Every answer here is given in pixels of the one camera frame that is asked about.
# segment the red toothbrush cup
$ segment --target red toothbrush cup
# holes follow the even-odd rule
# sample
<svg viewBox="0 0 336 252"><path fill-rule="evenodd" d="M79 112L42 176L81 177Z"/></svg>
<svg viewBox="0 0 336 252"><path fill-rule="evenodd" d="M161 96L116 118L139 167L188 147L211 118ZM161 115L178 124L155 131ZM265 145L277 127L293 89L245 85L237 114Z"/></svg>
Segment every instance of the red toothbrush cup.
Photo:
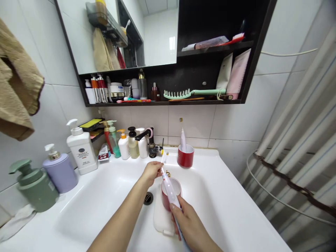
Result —
<svg viewBox="0 0 336 252"><path fill-rule="evenodd" d="M177 163L183 168L190 168L194 160L195 149L191 145L186 145L187 151L183 152L181 145L178 147Z"/></svg>

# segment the yellow sponge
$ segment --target yellow sponge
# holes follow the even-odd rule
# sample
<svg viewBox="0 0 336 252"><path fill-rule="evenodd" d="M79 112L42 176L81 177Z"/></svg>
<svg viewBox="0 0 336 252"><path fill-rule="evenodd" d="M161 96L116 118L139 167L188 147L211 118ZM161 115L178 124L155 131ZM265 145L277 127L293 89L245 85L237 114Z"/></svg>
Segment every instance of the yellow sponge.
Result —
<svg viewBox="0 0 336 252"><path fill-rule="evenodd" d="M87 123L82 124L81 128L90 128L91 126L95 125L96 123L99 123L102 121L102 119L92 119L91 121L88 121Z"/></svg>

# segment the black faucet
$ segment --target black faucet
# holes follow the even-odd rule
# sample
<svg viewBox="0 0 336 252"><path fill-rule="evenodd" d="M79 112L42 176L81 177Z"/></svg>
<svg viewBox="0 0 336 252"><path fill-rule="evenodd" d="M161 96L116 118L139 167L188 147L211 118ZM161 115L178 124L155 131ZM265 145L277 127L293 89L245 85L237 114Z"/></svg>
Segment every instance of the black faucet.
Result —
<svg viewBox="0 0 336 252"><path fill-rule="evenodd" d="M137 135L135 137L135 140L140 141L144 136L148 135L149 137L152 136L152 132L149 129L146 129L144 132L141 134ZM155 145L154 143L154 136L149 138L149 157L150 158L155 158L157 153L160 153L163 150L163 141L162 141L162 146Z"/></svg>

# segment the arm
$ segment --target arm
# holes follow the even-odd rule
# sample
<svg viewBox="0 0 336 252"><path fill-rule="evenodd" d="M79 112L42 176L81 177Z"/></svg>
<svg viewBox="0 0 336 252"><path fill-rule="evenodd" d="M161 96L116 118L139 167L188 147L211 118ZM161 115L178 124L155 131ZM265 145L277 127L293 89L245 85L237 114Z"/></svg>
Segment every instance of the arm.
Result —
<svg viewBox="0 0 336 252"><path fill-rule="evenodd" d="M126 199L100 231L87 252L126 251L142 204L154 179L162 176L160 162L149 162Z"/></svg>

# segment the white electric toothbrush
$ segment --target white electric toothbrush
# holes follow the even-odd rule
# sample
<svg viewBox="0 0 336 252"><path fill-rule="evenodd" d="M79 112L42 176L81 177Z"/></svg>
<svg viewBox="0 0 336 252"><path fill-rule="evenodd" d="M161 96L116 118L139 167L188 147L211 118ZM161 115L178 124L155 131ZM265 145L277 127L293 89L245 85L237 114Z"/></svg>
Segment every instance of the white electric toothbrush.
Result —
<svg viewBox="0 0 336 252"><path fill-rule="evenodd" d="M164 155L164 154L162 155L162 161L161 161L161 163L164 163L164 164L167 163L167 157L168 157L168 155L169 155L169 152L167 152L166 155ZM167 174L163 170L163 167L161 167L161 169L162 169L163 184L164 184L164 187L165 187L166 192L167 192L169 203L173 203L178 208L181 208L179 200L178 200L178 198L176 196L176 193L174 191L173 185L172 185L169 177L167 176ZM177 225L178 232L180 233L180 236L181 236L181 240L182 240L182 243L183 243L183 246L184 246L184 251L191 252L191 249L189 248L188 244L186 243L186 241L184 239L184 236L183 236L183 234L181 232L181 229L180 229L180 225L177 222L176 218L175 218L175 222L176 222L176 225Z"/></svg>

